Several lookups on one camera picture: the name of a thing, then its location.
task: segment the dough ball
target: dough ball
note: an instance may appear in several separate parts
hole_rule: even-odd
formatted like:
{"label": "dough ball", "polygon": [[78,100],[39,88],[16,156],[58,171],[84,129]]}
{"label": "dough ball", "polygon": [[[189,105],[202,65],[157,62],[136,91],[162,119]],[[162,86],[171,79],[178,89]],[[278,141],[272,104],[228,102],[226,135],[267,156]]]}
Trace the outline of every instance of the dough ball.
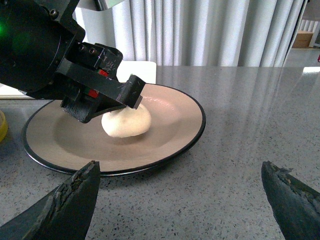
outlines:
{"label": "dough ball", "polygon": [[132,137],[149,130],[151,115],[147,108],[140,104],[137,109],[126,107],[103,114],[101,124],[110,137]]}

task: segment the gray granite countertop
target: gray granite countertop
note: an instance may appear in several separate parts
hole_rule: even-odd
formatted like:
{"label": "gray granite countertop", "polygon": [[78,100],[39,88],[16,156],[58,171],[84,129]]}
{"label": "gray granite countertop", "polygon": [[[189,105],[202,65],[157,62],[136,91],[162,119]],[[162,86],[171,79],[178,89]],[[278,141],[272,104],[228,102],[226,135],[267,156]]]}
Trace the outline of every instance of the gray granite countertop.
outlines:
{"label": "gray granite countertop", "polygon": [[[282,240],[261,181],[263,161],[320,191],[319,68],[158,67],[157,83],[203,106],[206,127],[158,170],[102,178],[87,238]],[[0,225],[67,175],[27,156],[21,130],[46,101],[1,100]]]}

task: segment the beige plate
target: beige plate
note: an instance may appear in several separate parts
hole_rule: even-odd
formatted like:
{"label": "beige plate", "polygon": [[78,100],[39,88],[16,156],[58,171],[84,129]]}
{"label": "beige plate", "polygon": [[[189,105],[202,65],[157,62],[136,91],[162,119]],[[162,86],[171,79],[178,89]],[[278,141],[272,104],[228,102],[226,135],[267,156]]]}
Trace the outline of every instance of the beige plate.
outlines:
{"label": "beige plate", "polygon": [[112,138],[101,118],[76,121],[53,101],[26,123],[22,140],[26,152],[49,169],[72,174],[89,161],[99,161],[102,176],[136,173],[164,164],[197,142],[206,125],[203,108],[176,89],[146,84],[142,104],[151,114],[151,127],[141,135]]}

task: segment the black plate rim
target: black plate rim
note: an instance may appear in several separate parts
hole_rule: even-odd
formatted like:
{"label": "black plate rim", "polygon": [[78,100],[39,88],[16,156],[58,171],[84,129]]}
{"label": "black plate rim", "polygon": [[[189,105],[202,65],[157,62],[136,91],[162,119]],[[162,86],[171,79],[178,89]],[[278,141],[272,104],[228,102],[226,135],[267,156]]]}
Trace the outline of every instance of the black plate rim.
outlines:
{"label": "black plate rim", "polygon": [[[118,170],[118,171],[102,171],[101,172],[101,177],[116,177],[116,176],[124,176],[124,175],[131,175],[131,174],[136,174],[136,173],[141,173],[147,170],[151,170],[151,169],[156,169],[159,167],[164,166],[165,164],[168,164],[170,161],[170,159],[173,159],[174,157],[180,156],[183,153],[185,153],[186,151],[188,151],[190,148],[192,148],[200,139],[201,135],[203,134],[205,127],[206,127],[206,114],[205,114],[205,110],[204,108],[200,105],[200,103],[193,98],[192,96],[190,96],[189,94],[178,90],[176,88],[170,87],[170,86],[165,86],[165,85],[160,85],[160,84],[152,84],[152,83],[147,83],[149,85],[157,85],[157,86],[162,86],[162,87],[166,87],[169,89],[173,89],[176,90],[178,92],[181,92],[185,95],[187,95],[189,98],[191,98],[200,108],[201,114],[202,114],[202,123],[201,126],[199,128],[198,133],[195,135],[195,137],[187,144],[185,145],[183,148],[181,148],[180,150],[176,151],[175,153],[160,159],[158,161],[155,161],[153,163],[150,164],[146,164],[143,166],[139,166],[139,167],[135,167],[135,168],[129,168],[129,169],[124,169],[124,170]],[[24,150],[26,151],[26,153],[29,155],[29,157],[31,159],[33,159],[35,162],[37,162],[38,164],[40,164],[41,166],[50,169],[52,171],[58,172],[58,173],[63,173],[63,174],[68,174],[68,175],[72,175],[74,174],[77,170],[74,169],[70,169],[70,168],[66,168],[66,167],[62,167],[62,166],[58,166],[55,164],[52,164],[46,160],[44,160],[43,158],[39,157],[29,146],[28,141],[27,141],[27,130],[28,130],[28,126],[29,123],[31,122],[31,120],[34,118],[34,116],[44,107],[46,107],[47,105],[51,104],[53,101],[48,102],[47,104],[43,105],[41,108],[39,108],[29,119],[28,121],[25,123],[23,129],[22,129],[22,133],[21,133],[21,140],[22,140],[22,144],[24,147]]]}

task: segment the curtain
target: curtain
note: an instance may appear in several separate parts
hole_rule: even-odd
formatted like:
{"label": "curtain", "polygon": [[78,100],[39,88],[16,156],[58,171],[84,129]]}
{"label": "curtain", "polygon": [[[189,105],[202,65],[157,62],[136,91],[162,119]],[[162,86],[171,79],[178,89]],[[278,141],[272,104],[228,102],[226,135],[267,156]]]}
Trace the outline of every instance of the curtain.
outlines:
{"label": "curtain", "polygon": [[282,67],[306,0],[125,0],[77,9],[86,40],[159,66]]}
{"label": "curtain", "polygon": [[308,32],[315,32],[317,26],[318,26],[318,21],[311,21],[311,20],[302,20],[301,25],[299,27],[299,30],[301,31],[308,31]]}

